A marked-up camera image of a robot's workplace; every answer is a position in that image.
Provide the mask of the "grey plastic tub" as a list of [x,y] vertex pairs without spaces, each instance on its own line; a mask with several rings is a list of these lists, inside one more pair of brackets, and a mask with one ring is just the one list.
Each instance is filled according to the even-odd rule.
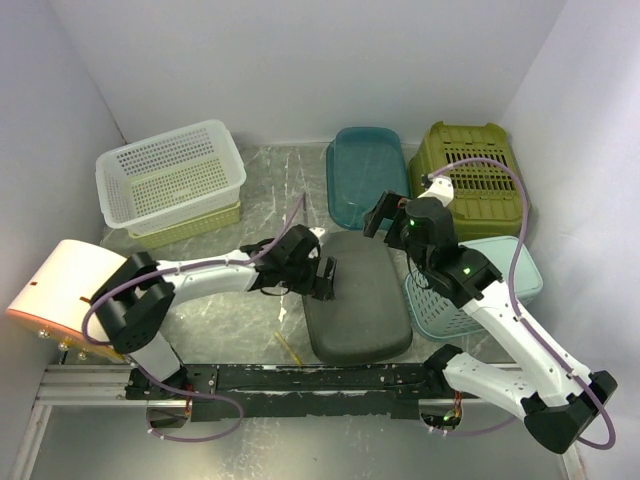
[[388,360],[412,343],[409,313],[392,255],[382,238],[355,231],[328,236],[322,253],[335,258],[334,298],[305,297],[315,356],[330,366]]

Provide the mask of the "olive green plastic basket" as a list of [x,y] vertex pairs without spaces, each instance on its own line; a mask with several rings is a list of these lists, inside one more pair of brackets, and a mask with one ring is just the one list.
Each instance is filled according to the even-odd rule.
[[[425,191],[422,177],[468,158],[488,158],[519,172],[507,132],[494,123],[484,126],[433,124],[408,164],[411,194]],[[522,223],[522,201],[514,182],[502,169],[486,162],[459,166],[446,175],[455,197],[449,205],[458,239],[516,236]]]

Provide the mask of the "teal transparent plastic tub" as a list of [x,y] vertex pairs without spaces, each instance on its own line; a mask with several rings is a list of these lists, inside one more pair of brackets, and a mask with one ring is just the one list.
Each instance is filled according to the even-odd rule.
[[334,223],[361,230],[386,190],[410,194],[399,136],[381,127],[340,130],[326,151],[328,211]]

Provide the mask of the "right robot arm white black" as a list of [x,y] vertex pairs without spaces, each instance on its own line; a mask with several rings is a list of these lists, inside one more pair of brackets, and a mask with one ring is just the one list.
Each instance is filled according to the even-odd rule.
[[489,402],[521,420],[544,448],[565,453],[579,441],[617,388],[607,371],[592,371],[563,349],[510,292],[500,270],[481,252],[458,243],[440,197],[410,200],[384,192],[364,217],[373,236],[391,220],[387,246],[415,261],[428,287],[479,323],[519,366],[519,374],[445,345],[424,363],[433,396],[453,390]]

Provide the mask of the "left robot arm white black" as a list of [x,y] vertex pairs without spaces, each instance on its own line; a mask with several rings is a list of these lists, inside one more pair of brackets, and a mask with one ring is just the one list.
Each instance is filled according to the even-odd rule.
[[89,313],[107,335],[104,345],[149,374],[162,398],[173,399],[185,390],[187,370],[160,332],[172,307],[208,295],[274,287],[327,301],[334,297],[336,267],[334,257],[323,255],[317,232],[304,225],[209,258],[156,261],[135,254],[94,293]]

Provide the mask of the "light blue perforated basket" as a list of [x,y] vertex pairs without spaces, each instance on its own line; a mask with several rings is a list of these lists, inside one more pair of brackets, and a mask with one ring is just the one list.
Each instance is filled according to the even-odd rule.
[[[463,242],[463,245],[483,253],[507,280],[518,238],[498,236]],[[483,327],[464,311],[433,290],[427,290],[426,279],[415,266],[405,277],[403,292],[413,324],[420,335],[446,342],[468,334],[477,333]],[[543,278],[525,245],[522,246],[515,270],[515,291],[518,300],[527,305],[542,290]]]

